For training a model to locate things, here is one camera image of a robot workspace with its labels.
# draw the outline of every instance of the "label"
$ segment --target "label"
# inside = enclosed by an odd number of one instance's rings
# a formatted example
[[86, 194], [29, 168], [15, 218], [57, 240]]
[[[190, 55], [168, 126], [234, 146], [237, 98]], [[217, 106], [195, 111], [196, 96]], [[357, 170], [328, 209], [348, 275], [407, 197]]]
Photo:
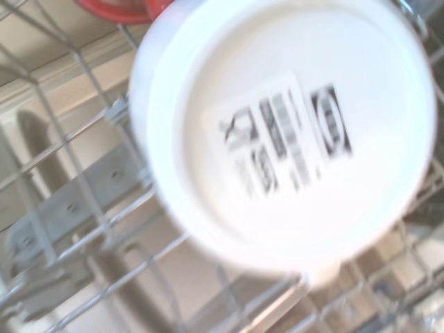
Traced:
[[323, 179], [326, 165], [351, 156], [332, 86], [304, 96], [293, 75], [212, 108], [204, 115], [224, 180], [250, 199], [298, 195]]

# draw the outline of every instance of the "red lid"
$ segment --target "red lid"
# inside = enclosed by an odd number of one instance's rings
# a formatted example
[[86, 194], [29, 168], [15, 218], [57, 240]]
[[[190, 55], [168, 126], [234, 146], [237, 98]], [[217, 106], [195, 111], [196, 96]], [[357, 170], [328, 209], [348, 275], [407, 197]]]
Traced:
[[77, 0], [84, 9], [112, 23], [152, 22], [173, 0]]

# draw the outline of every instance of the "barcode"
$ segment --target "barcode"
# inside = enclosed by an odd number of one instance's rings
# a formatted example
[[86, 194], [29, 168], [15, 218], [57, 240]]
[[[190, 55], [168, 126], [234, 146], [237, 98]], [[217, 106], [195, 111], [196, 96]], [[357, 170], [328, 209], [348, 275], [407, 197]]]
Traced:
[[304, 155], [302, 154], [302, 150], [300, 148], [298, 141], [298, 136], [294, 130], [293, 124], [291, 123], [291, 119], [282, 95], [278, 94], [274, 96], [272, 98], [272, 102], [273, 102], [273, 107], [276, 111], [277, 119], [279, 120], [279, 123], [282, 128], [285, 142], [289, 147], [290, 154], [293, 158], [293, 161], [296, 164], [296, 168], [298, 170], [298, 173], [300, 174], [302, 183], [304, 185], [309, 185], [311, 180], [307, 168], [307, 163], [305, 162]]

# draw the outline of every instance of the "white cup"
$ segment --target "white cup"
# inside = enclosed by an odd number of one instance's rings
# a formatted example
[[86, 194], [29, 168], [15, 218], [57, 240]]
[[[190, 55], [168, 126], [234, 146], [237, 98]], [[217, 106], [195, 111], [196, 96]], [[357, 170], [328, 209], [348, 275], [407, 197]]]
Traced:
[[405, 212], [436, 136], [427, 56], [384, 0], [176, 0], [139, 48], [130, 115], [200, 248], [312, 287]]

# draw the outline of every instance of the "logo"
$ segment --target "logo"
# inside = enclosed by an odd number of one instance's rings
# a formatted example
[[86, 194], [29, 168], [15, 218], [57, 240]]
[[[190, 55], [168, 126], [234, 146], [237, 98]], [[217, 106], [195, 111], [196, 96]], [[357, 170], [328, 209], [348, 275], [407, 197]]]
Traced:
[[266, 194], [278, 189], [278, 179], [264, 146], [251, 153], [251, 160]]
[[312, 94], [311, 101], [327, 154], [330, 157], [351, 154], [352, 147], [334, 88], [330, 86], [318, 90]]
[[225, 144], [228, 145], [230, 151], [259, 139], [259, 133], [250, 108], [236, 112], [230, 123], [221, 122], [219, 129], [223, 132]]

